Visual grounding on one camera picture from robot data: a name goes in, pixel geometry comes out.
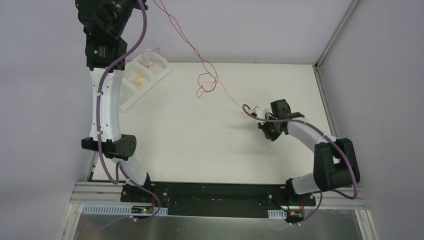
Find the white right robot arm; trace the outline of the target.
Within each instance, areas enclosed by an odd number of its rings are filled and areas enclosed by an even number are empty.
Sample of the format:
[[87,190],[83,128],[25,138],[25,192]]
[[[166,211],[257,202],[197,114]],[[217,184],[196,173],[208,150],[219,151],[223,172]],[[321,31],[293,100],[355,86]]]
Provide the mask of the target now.
[[329,191],[356,199],[360,172],[353,142],[325,134],[302,113],[293,112],[284,99],[271,102],[270,107],[256,106],[251,111],[265,138],[274,142],[282,134],[290,135],[313,153],[312,172],[286,181],[284,201],[296,205],[313,193]]

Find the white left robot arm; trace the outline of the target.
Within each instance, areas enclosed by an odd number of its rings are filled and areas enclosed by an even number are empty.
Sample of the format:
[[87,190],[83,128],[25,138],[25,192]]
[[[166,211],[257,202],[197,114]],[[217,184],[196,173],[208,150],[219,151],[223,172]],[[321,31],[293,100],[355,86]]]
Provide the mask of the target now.
[[[136,137],[121,131],[119,100],[126,57],[139,47],[146,35],[149,7],[144,0],[76,0],[74,4],[86,36],[86,66],[93,89],[91,129],[81,146],[98,153],[112,184],[118,184],[119,174],[123,174],[125,183],[135,187],[134,197],[147,202],[153,195],[150,177],[136,165]],[[138,40],[128,48],[122,34],[133,10],[141,11],[143,23]]]

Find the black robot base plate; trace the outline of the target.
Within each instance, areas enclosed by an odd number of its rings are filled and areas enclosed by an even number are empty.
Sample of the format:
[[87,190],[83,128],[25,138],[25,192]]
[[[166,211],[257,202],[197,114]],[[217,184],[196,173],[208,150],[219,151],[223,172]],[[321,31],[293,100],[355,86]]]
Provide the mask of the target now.
[[295,204],[284,201],[284,184],[229,184],[152,181],[147,191],[124,184],[120,201],[160,206],[169,216],[266,218],[269,211],[314,207],[309,196]]

